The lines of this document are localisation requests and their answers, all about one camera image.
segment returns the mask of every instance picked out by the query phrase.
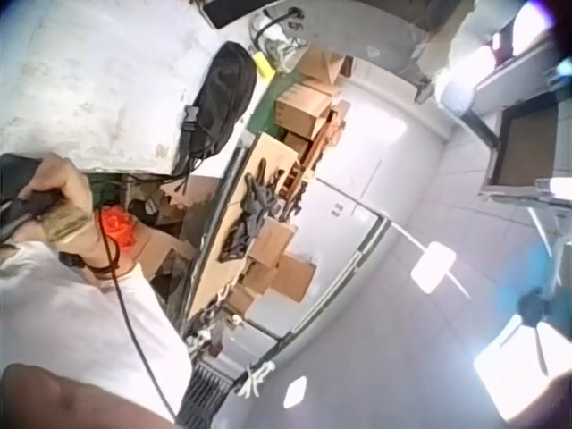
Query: finger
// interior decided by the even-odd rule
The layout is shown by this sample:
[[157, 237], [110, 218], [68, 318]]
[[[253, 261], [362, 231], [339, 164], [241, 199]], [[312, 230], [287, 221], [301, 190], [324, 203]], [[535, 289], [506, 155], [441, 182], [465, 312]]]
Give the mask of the finger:
[[14, 243], [25, 241], [46, 241], [46, 234], [40, 222], [30, 221], [23, 224], [12, 236]]
[[59, 189], [75, 206], [90, 211], [92, 201], [87, 177], [76, 169], [72, 161], [55, 154], [44, 158], [19, 197], [25, 199], [32, 191], [51, 189]]

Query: black cable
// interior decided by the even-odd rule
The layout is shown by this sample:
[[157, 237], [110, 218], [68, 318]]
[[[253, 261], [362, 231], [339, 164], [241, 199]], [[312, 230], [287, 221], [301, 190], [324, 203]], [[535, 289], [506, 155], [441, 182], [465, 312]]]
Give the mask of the black cable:
[[133, 326], [131, 326], [131, 321], [130, 321], [128, 313], [127, 313], [127, 308], [125, 307], [125, 301], [123, 300], [122, 291], [119, 287], [119, 282], [117, 280], [117, 273], [115, 272], [116, 267], [113, 265], [114, 259], [111, 255], [111, 249], [109, 247], [109, 242], [107, 240], [107, 236], [105, 235], [103, 216], [101, 215], [101, 208], [99, 208], [99, 216], [98, 217], [99, 217], [99, 227], [101, 228], [101, 234], [104, 238], [105, 253], [107, 254], [107, 259], [109, 260], [109, 266], [111, 267], [111, 278], [114, 281], [114, 287], [115, 287], [115, 291], [117, 292], [117, 298], [119, 299], [119, 305], [122, 309], [122, 315], [123, 315], [123, 320], [125, 321], [125, 326], [127, 326], [127, 330], [129, 331], [131, 341], [133, 342], [133, 345], [135, 346], [135, 349], [137, 350], [137, 353], [139, 354], [139, 358], [141, 359], [141, 362], [143, 362], [143, 366], [145, 367], [145, 369], [147, 370], [147, 373], [149, 374], [149, 378], [151, 379], [151, 382], [155, 386], [155, 389], [156, 389], [159, 397], [161, 398], [161, 401], [163, 402], [165, 408], [167, 408], [167, 411], [169, 412], [169, 415], [171, 416], [171, 418], [174, 422], [177, 416], [172, 411], [172, 408], [169, 405], [167, 398], [164, 396], [163, 391], [161, 390], [161, 387], [159, 386], [159, 383], [157, 382], [155, 375], [153, 374], [153, 370], [151, 369], [151, 366], [149, 365], [149, 363], [147, 362], [147, 359], [145, 358], [145, 354], [143, 353], [143, 349], [141, 348], [141, 346], [139, 345], [139, 342], [137, 341], [137, 337], [135, 336], [135, 332], [133, 331]]
[[[267, 14], [267, 13], [265, 13], [265, 16], [267, 18], [270, 18], [269, 14]], [[303, 16], [304, 15], [303, 15], [302, 11], [298, 7], [291, 7], [284, 15], [280, 15], [278, 18], [274, 18], [273, 20], [268, 22], [262, 29], [260, 29], [256, 33], [256, 35], [254, 36], [254, 39], [252, 40], [252, 44], [257, 49], [257, 51], [262, 52], [262, 48], [260, 47], [260, 38], [265, 33], [265, 31], [267, 31], [273, 25], [279, 24], [280, 22], [287, 20], [288, 18], [294, 18], [295, 17], [295, 18], [301, 19]]]

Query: white wall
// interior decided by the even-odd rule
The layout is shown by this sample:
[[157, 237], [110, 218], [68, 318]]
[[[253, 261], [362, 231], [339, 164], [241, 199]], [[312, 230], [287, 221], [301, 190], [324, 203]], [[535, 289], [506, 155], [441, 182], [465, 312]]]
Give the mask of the white wall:
[[366, 91], [377, 94], [388, 103], [399, 108], [413, 119], [422, 123], [429, 130], [448, 139], [454, 127], [454, 122], [430, 98], [422, 105], [416, 105], [413, 100], [416, 89], [398, 76], [377, 67], [365, 60], [356, 59], [352, 80]]
[[[387, 213], [400, 223], [406, 223], [437, 169], [444, 139], [402, 109], [354, 83], [345, 81], [342, 84], [342, 96], [351, 103], [347, 128], [339, 145], [325, 152], [317, 167], [318, 177], [363, 201], [374, 210]], [[334, 191], [320, 183], [308, 188], [305, 198], [312, 198], [312, 201], [306, 200], [304, 203], [304, 199], [302, 200], [303, 209], [300, 216], [305, 216], [304, 222], [307, 224], [299, 226], [296, 249], [305, 248], [318, 256], [330, 255], [331, 257], [319, 258], [318, 270], [339, 273], [344, 264], [341, 257], [345, 255], [349, 259], [361, 240], [357, 237], [359, 240], [356, 241], [356, 237], [351, 236], [356, 228], [350, 226], [359, 226], [371, 215], [364, 209], [356, 208], [355, 203], [351, 203], [342, 195], [338, 194], [336, 197], [333, 194]], [[344, 206], [339, 216], [330, 216], [334, 203]], [[362, 219], [357, 221], [353, 219], [355, 216]], [[331, 237], [324, 237], [325, 231], [328, 231]], [[357, 273], [354, 281], [340, 294], [330, 309], [276, 359], [279, 371], [285, 362], [290, 361], [308, 343], [320, 336], [335, 315], [343, 311], [355, 298], [365, 284], [365, 279], [380, 264], [395, 239], [394, 231], [386, 235], [365, 266]], [[307, 300], [301, 304], [283, 302], [284, 300], [288, 301], [284, 298], [280, 300], [278, 294], [267, 293], [257, 300], [247, 316], [260, 324], [265, 324], [265, 321], [273, 317], [276, 320], [266, 325], [283, 334], [284, 330], [278, 330], [280, 325], [285, 329], [292, 327], [295, 324], [292, 315], [299, 320], [305, 314], [300, 313], [298, 308], [306, 311], [309, 309]], [[232, 421], [233, 427], [250, 428], [250, 425], [242, 426], [241, 423], [242, 417], [245, 416], [244, 409], [249, 408], [253, 401], [243, 400], [242, 403], [241, 406], [237, 400], [229, 400], [219, 413], [218, 421]]]
[[[569, 154], [571, 129], [562, 106], [559, 154]], [[351, 306], [263, 386], [245, 427], [503, 427], [473, 360], [534, 286], [527, 267], [543, 245], [525, 210], [476, 195], [487, 162], [487, 149], [458, 130], [407, 223], [425, 245], [438, 240], [457, 252], [451, 272], [472, 300], [448, 279], [432, 295], [421, 292], [409, 276], [421, 252], [399, 238]], [[304, 401], [282, 409], [301, 375]]]

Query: hand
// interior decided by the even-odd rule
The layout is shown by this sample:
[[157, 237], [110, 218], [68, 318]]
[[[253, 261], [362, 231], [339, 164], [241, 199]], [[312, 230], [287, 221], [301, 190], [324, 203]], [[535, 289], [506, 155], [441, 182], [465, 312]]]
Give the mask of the hand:
[[[86, 213], [93, 211], [93, 199], [88, 178], [84, 176], [69, 159], [51, 154], [44, 158], [34, 177], [21, 191], [19, 197], [26, 199], [32, 191], [59, 189], [68, 203]], [[13, 236], [15, 242], [46, 241], [46, 235], [39, 222], [23, 225]], [[55, 243], [59, 250], [80, 254], [90, 250], [99, 240], [95, 223], [78, 237], [62, 245]]]

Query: white table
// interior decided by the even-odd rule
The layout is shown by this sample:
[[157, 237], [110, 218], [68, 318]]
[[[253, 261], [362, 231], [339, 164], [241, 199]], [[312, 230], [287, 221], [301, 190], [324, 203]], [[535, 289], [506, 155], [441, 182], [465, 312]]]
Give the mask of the white table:
[[[87, 172], [170, 173], [183, 107], [228, 38], [232, 30], [211, 29], [182, 0], [13, 2], [0, 22], [0, 153], [53, 151]], [[223, 175], [265, 86], [200, 174]]]

